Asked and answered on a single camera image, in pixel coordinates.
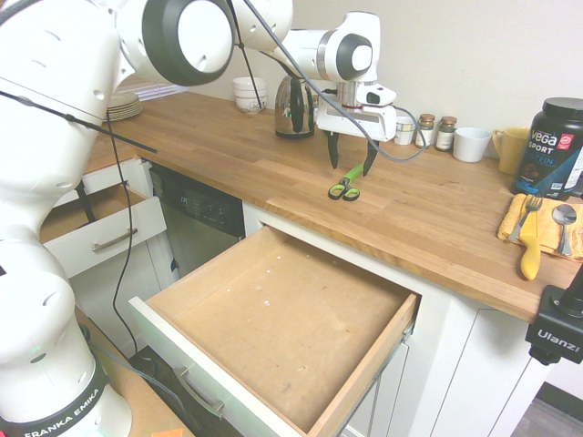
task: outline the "stacked plates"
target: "stacked plates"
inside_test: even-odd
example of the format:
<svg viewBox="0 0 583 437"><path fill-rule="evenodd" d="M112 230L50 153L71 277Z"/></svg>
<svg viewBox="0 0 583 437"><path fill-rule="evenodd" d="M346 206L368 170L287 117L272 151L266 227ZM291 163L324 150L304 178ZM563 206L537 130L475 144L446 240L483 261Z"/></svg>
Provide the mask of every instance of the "stacked plates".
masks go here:
<svg viewBox="0 0 583 437"><path fill-rule="evenodd" d="M107 113L111 121L133 117L140 112L142 112L142 105L139 103L138 96L133 93L114 93L109 99Z"/></svg>

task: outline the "green scissors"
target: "green scissors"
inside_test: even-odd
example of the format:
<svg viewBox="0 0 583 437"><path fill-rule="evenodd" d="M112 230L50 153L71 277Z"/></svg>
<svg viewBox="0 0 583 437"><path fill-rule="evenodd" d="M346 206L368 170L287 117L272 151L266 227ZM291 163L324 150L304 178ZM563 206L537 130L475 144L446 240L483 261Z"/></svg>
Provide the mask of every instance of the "green scissors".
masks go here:
<svg viewBox="0 0 583 437"><path fill-rule="evenodd" d="M354 202L356 199L359 198L361 195L361 191L358 188L351 187L351 183L361 176L363 173L363 164L359 164L348 173L344 175L338 184L334 185L328 191L328 197L333 200L338 200L339 198L343 198L349 202Z"/></svg>

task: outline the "protein powder container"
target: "protein powder container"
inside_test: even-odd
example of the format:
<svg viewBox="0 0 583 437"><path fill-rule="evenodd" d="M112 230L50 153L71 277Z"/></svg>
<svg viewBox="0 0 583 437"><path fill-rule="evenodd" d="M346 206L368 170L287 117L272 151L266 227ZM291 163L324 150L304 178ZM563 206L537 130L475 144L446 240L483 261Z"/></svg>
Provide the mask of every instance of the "protein powder container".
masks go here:
<svg viewBox="0 0 583 437"><path fill-rule="evenodd" d="M567 200L583 170L583 99L553 97L532 121L512 192Z"/></svg>

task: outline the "white mug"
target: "white mug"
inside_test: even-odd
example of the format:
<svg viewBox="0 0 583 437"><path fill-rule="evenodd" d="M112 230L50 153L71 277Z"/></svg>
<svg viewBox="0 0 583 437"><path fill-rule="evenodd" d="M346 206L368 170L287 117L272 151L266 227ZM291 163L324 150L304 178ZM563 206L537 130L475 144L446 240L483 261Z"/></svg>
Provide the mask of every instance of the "white mug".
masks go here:
<svg viewBox="0 0 583 437"><path fill-rule="evenodd" d="M475 127L461 127L454 133L454 158L464 162L482 159L490 133Z"/></svg>

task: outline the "white wall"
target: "white wall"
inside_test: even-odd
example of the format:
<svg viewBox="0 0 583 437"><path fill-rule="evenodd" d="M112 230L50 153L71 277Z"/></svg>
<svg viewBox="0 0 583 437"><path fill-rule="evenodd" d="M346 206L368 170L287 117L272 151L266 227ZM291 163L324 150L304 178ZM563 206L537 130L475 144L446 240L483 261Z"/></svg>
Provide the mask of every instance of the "white wall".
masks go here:
<svg viewBox="0 0 583 437"><path fill-rule="evenodd" d="M351 10L378 14L379 81L415 115L493 130L530 126L547 97L583 97L580 0L295 0L294 8L296 28L334 28ZM248 76L235 50L225 75L195 92L232 99L232 78ZM284 74L249 55L255 75L270 81L272 107Z"/></svg>

